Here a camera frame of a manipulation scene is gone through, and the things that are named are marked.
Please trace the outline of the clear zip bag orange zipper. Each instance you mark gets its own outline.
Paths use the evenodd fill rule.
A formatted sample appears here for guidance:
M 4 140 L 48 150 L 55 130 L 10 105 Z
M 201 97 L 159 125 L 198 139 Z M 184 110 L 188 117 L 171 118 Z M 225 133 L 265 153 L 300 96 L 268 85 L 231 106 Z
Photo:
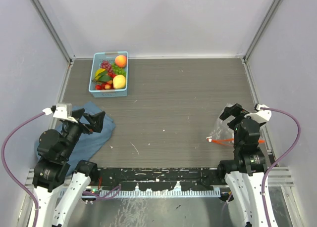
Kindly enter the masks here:
M 242 112 L 248 112 L 246 109 L 242 108 Z M 228 122 L 234 119 L 233 116 L 230 116 L 226 120 L 221 120 L 217 118 L 213 130 L 210 135 L 207 137 L 208 142 L 217 143 L 220 145 L 228 146 L 230 143 L 233 145 L 234 149 L 241 150 L 254 150 L 261 143 L 261 127 L 266 123 L 259 124 L 251 118 L 245 118 L 241 125 L 245 127 L 248 131 L 248 135 L 234 135 L 233 130 L 230 129 L 227 125 Z

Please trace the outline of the yellow star fruit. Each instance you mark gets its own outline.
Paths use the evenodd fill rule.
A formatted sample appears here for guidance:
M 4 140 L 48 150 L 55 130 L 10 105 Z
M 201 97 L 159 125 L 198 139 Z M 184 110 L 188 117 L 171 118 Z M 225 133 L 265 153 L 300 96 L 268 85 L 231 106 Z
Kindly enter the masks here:
M 95 73 L 95 80 L 98 80 L 101 76 L 103 76 L 106 73 L 105 68 L 99 68 Z

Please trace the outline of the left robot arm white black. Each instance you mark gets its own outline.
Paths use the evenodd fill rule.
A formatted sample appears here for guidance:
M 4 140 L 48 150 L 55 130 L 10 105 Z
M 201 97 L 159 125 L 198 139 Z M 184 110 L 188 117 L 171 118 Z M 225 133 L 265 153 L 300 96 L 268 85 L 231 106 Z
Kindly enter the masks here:
M 96 163 L 80 160 L 73 171 L 72 179 L 61 200 L 58 196 L 70 168 L 68 163 L 75 145 L 82 134 L 100 133 L 105 112 L 90 115 L 85 109 L 71 110 L 71 104 L 58 104 L 45 108 L 46 115 L 53 115 L 62 122 L 61 132 L 50 129 L 43 132 L 37 148 L 40 156 L 34 168 L 35 209 L 33 224 L 36 227 L 65 227 L 88 185 L 99 181 Z

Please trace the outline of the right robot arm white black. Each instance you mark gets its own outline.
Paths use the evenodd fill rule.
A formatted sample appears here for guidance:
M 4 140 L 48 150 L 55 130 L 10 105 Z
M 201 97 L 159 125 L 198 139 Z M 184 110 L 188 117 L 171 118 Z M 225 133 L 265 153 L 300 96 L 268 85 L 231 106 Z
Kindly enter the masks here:
M 230 116 L 233 120 L 227 125 L 233 130 L 234 158 L 220 161 L 217 178 L 230 188 L 232 222 L 237 227 L 275 227 L 277 221 L 265 178 L 268 165 L 259 147 L 260 128 L 270 120 L 271 113 L 261 109 L 250 113 L 236 103 L 225 107 L 219 118 L 224 121 Z

